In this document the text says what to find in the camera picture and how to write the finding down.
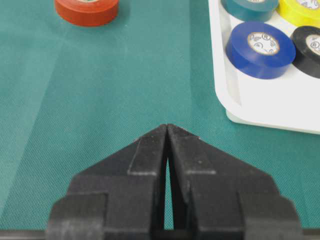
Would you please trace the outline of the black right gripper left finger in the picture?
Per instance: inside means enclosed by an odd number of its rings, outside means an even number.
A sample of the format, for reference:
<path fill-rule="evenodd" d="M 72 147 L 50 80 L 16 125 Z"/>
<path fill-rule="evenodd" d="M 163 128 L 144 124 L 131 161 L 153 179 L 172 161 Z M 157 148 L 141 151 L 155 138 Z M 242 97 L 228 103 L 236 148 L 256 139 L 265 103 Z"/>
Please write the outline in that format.
<path fill-rule="evenodd" d="M 76 174 L 54 203 L 48 240 L 149 240 L 163 226 L 167 126 Z"/>

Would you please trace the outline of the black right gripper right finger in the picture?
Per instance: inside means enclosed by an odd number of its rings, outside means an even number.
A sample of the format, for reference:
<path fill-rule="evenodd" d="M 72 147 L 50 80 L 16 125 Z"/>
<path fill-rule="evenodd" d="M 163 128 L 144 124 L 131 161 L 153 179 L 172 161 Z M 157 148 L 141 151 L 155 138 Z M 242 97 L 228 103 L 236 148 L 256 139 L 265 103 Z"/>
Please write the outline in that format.
<path fill-rule="evenodd" d="M 301 240 L 294 204 L 266 172 L 167 125 L 173 225 L 196 240 Z"/>

